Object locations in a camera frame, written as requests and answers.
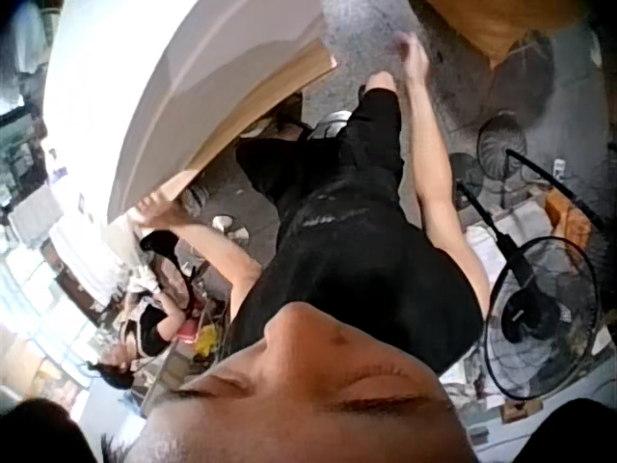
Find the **hand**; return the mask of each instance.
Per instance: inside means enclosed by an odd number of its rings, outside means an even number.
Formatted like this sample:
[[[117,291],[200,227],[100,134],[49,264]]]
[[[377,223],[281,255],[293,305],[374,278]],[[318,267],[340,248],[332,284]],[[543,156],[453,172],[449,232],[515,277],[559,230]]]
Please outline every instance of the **hand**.
[[[425,87],[430,63],[416,33],[399,32],[396,37],[408,84]]]
[[[142,228],[168,230],[191,222],[186,211],[176,201],[169,201],[159,193],[152,193],[137,203]]]

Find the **nose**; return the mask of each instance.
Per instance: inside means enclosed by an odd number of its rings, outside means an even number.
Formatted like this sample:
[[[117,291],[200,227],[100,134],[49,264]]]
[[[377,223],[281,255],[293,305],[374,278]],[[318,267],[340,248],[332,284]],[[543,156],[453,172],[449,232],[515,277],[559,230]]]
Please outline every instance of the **nose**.
[[[262,377],[275,386],[307,391],[323,384],[349,342],[344,325],[306,303],[287,304],[264,330]]]

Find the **fan guard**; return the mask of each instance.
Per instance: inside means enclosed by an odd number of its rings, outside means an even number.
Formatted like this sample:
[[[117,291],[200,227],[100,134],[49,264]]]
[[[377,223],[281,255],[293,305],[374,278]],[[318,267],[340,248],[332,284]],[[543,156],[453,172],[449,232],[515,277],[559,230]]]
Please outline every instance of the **fan guard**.
[[[528,262],[534,275],[532,282],[523,285],[512,271],[513,262],[521,258]],[[541,301],[538,311],[556,307],[558,314],[545,317],[550,325],[548,331],[544,327],[543,336],[524,323],[515,326],[519,331],[514,336],[506,336],[503,326],[509,325],[512,330],[518,320],[506,319],[512,316],[509,303],[511,306],[510,301],[518,297],[529,305],[529,297],[521,298],[526,290],[540,294],[536,297]],[[575,243],[553,236],[525,243],[508,260],[491,294],[484,355],[497,387],[512,399],[530,400],[566,383],[591,351],[599,307],[596,276],[587,256]]]

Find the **black pants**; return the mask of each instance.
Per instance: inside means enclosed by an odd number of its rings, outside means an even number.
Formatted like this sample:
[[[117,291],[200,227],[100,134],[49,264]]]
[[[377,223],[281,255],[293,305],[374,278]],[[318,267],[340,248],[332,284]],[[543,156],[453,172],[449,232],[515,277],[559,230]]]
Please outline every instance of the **black pants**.
[[[385,171],[396,190],[403,177],[400,131],[398,96],[373,89],[335,139],[254,139],[237,148],[236,159],[253,188],[274,204],[285,223],[303,198],[343,171]]]

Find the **window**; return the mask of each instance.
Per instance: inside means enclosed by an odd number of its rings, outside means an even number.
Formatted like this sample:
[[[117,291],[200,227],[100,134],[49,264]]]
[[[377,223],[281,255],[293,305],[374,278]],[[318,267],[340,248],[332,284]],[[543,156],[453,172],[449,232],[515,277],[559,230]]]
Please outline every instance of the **window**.
[[[16,321],[12,326],[18,326],[56,368],[79,388],[89,388],[91,377],[83,365],[95,362],[100,354],[96,327],[60,289],[40,252],[16,248],[5,263],[0,261],[0,267],[4,267],[0,272],[3,319]]]

